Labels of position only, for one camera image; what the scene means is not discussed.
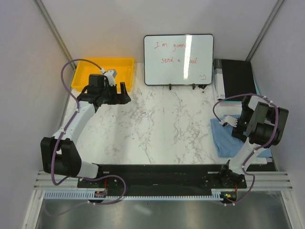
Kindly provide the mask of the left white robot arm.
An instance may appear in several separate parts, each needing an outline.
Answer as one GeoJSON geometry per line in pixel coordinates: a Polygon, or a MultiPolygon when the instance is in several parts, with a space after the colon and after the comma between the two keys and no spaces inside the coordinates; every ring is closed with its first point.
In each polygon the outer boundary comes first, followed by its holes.
{"type": "Polygon", "coordinates": [[[91,74],[89,83],[75,98],[76,105],[68,120],[52,137],[41,141],[43,170],[53,175],[86,177],[93,187],[101,187],[105,177],[98,172],[98,165],[81,159],[76,143],[88,121],[103,104],[127,104],[131,101],[124,82],[117,89],[115,70],[104,74],[91,74]]]}

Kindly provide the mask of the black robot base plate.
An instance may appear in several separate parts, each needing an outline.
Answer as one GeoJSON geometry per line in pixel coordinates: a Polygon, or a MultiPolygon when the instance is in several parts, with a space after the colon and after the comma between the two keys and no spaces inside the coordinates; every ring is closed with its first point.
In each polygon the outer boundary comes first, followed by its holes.
{"type": "Polygon", "coordinates": [[[245,177],[227,165],[99,165],[93,178],[79,181],[79,188],[105,188],[112,195],[184,195],[212,188],[246,188],[245,177]]]}

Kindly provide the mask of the blue long sleeve shirt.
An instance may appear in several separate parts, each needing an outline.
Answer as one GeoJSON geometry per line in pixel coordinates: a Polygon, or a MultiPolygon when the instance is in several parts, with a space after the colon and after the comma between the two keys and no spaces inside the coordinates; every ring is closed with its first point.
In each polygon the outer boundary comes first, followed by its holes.
{"type": "Polygon", "coordinates": [[[232,136],[233,127],[223,127],[217,118],[210,120],[213,142],[217,155],[222,158],[233,158],[244,145],[244,142],[232,136]]]}

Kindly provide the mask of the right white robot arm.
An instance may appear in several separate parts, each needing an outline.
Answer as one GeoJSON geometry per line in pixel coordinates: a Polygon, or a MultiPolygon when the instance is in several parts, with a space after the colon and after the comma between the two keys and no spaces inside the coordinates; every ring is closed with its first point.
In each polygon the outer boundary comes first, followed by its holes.
{"type": "Polygon", "coordinates": [[[234,173],[245,173],[250,164],[264,150],[279,144],[282,139],[289,111],[276,106],[266,97],[246,95],[242,111],[232,130],[232,136],[244,145],[227,164],[234,173]]]}

